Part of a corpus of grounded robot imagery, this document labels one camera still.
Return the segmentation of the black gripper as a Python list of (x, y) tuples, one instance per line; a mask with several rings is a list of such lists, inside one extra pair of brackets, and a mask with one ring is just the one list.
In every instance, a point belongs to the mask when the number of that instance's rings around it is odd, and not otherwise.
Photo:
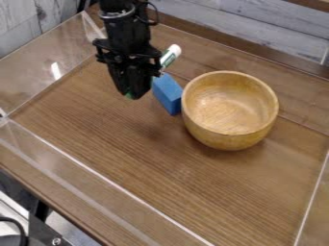
[(147, 6), (101, 6), (99, 17), (105, 38), (96, 38), (96, 58), (108, 66), (115, 88), (121, 95), (129, 92), (127, 77), (132, 73), (132, 97), (140, 99), (150, 91), (151, 76), (160, 74), (160, 51), (150, 44), (150, 27), (158, 19), (148, 19)]

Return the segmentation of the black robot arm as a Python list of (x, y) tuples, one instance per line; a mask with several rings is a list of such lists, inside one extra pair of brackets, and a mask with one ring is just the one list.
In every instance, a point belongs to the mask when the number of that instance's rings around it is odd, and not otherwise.
[(108, 67), (115, 88), (123, 96), (140, 99), (151, 79), (160, 76), (162, 52), (150, 44), (148, 0), (99, 0), (99, 17), (107, 37), (95, 38), (96, 61)]

